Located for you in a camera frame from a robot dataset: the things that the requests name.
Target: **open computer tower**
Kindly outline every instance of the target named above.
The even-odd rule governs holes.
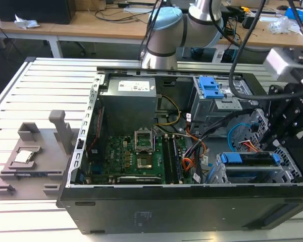
[[[274,228],[303,210],[303,148],[261,146],[265,106],[227,73],[99,68],[59,202],[83,234]]]

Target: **concrete floor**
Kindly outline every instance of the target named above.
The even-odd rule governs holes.
[[[44,45],[41,40],[25,40],[25,39],[12,39],[15,45],[22,52],[23,56],[35,57],[51,57],[51,50],[49,45]],[[96,53],[93,43],[82,43],[86,49],[86,56],[81,56],[81,49],[73,42],[62,42],[62,51],[65,58],[101,58],[101,59],[136,59],[138,52],[138,45],[134,44],[109,44],[97,43]],[[211,62],[214,49],[206,49],[200,62]],[[182,48],[177,49],[178,61],[195,61],[191,58],[182,58]],[[253,54],[244,52],[240,58],[240,63],[248,64],[262,64],[266,55]],[[0,93],[5,88],[7,83],[16,73],[18,68],[23,63],[23,58],[12,47],[10,41],[6,40],[6,48],[0,49]]]

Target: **green circuit board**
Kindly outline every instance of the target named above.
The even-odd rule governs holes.
[[[153,138],[152,154],[135,152],[134,136],[109,136],[106,145],[105,161],[92,162],[89,168],[92,183],[110,182],[110,175],[156,176],[165,184],[162,137]],[[186,151],[184,138],[176,139],[179,154]],[[138,139],[139,146],[150,146],[149,137]],[[183,183],[189,184],[190,178]]]

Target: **blue cable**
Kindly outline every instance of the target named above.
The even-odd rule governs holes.
[[[229,131],[229,133],[228,133],[228,135],[227,135],[227,140],[228,140],[229,148],[230,148],[233,152],[236,152],[236,150],[235,150],[235,148],[232,146],[232,143],[231,143],[231,141],[230,141],[230,140],[231,140],[231,134],[232,134],[232,132],[233,132],[237,127],[242,126],[242,125],[247,126],[247,127],[250,128],[250,125],[245,124],[245,123],[240,123],[240,124],[237,124],[236,126],[234,126],[234,127]]]

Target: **wooden table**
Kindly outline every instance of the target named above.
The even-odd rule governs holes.
[[[279,5],[288,5],[288,3],[287,1],[271,0],[266,8],[276,8]],[[105,14],[104,17],[108,19],[120,19],[132,15],[131,13],[122,12],[121,9],[108,9],[103,11],[103,13]],[[138,16],[144,22],[147,22],[147,17],[147,14]],[[0,21],[0,27],[10,38],[47,40],[50,43],[53,56],[63,57],[59,41],[140,44],[146,30],[146,23],[144,22],[111,23],[97,19],[93,15],[93,12],[86,11],[77,12],[69,25],[39,23],[40,27],[38,28],[24,30],[18,28],[13,22]],[[257,48],[278,46],[303,47],[303,36],[296,33],[271,34],[267,28],[268,24],[267,22],[258,21],[247,43],[248,46]],[[241,39],[245,37],[247,31],[247,29],[242,28],[241,24],[238,24],[237,33]],[[216,53],[212,62],[220,62],[228,46],[229,42],[226,39],[219,40],[218,44],[214,46]]]

